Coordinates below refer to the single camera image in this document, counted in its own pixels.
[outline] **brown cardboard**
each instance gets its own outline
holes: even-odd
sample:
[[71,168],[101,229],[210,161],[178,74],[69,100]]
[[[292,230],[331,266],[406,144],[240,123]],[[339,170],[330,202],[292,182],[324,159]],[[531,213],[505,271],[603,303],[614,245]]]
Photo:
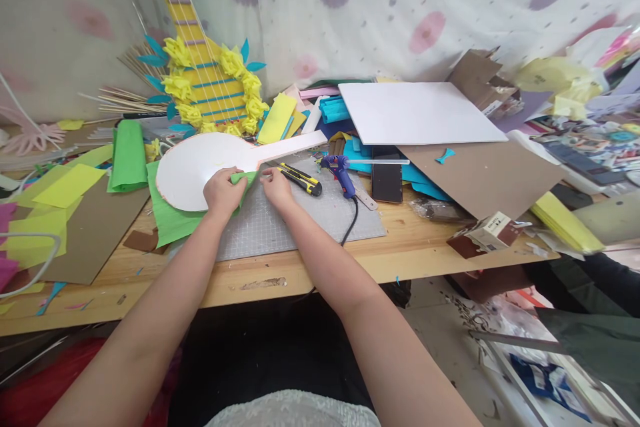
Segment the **brown cardboard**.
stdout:
[[[411,162],[472,216],[517,219],[562,180],[564,171],[515,142],[398,145]],[[455,152],[441,165],[435,159]]]
[[89,285],[149,199],[149,189],[107,193],[104,175],[67,222],[67,253],[53,259],[42,280]]
[[496,74],[502,64],[491,60],[492,52],[468,50],[447,78],[487,117],[518,92],[518,88]]

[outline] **blue paper leaf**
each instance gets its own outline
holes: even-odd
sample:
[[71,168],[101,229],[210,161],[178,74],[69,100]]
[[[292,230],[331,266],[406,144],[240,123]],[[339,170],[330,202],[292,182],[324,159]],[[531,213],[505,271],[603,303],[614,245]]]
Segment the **blue paper leaf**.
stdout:
[[178,111],[175,109],[175,102],[167,105],[167,119],[172,120],[177,114]]
[[147,39],[147,43],[149,44],[151,49],[154,52],[156,52],[158,57],[163,58],[165,61],[169,60],[169,56],[168,56],[167,52],[162,50],[162,46],[158,42],[156,42],[156,40],[153,37],[145,35],[145,38]]
[[266,63],[251,62],[250,64],[247,65],[247,70],[249,70],[249,71],[258,71],[258,70],[263,69],[266,66],[267,66]]
[[245,42],[242,44],[242,48],[240,49],[240,53],[242,53],[242,61],[246,63],[249,59],[249,39],[245,39]]
[[159,90],[159,91],[165,90],[165,86],[157,78],[152,77],[151,75],[145,75],[145,77],[147,78],[147,80],[151,82],[151,84],[156,88],[156,90]]
[[154,95],[153,97],[149,97],[147,99],[147,103],[165,103],[167,101],[171,101],[171,97],[168,95]]
[[152,67],[164,67],[167,64],[166,59],[160,58],[157,55],[140,55],[138,60]]

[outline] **white fabric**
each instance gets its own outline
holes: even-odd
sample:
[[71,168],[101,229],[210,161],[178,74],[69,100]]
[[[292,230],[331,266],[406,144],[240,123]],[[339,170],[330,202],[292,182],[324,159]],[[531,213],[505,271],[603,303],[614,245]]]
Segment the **white fabric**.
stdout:
[[328,397],[281,390],[219,412],[205,427],[380,427],[375,414]]

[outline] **black phone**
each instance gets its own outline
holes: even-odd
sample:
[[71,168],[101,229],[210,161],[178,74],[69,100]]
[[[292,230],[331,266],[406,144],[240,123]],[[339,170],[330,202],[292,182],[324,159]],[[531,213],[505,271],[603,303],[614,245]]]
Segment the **black phone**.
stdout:
[[[374,160],[400,160],[398,149],[392,145],[376,145],[371,153]],[[402,165],[373,164],[371,197],[377,201],[402,203]]]

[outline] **red fabric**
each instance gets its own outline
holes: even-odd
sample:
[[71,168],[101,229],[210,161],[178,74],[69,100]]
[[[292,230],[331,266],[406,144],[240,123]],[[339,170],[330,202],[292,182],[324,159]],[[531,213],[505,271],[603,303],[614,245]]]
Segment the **red fabric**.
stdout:
[[[89,365],[106,342],[104,338],[82,340],[65,350],[54,365],[8,390],[0,392],[0,419],[6,427],[36,427],[73,381]],[[178,349],[165,381],[143,427],[165,427],[171,395],[178,379],[181,350]]]

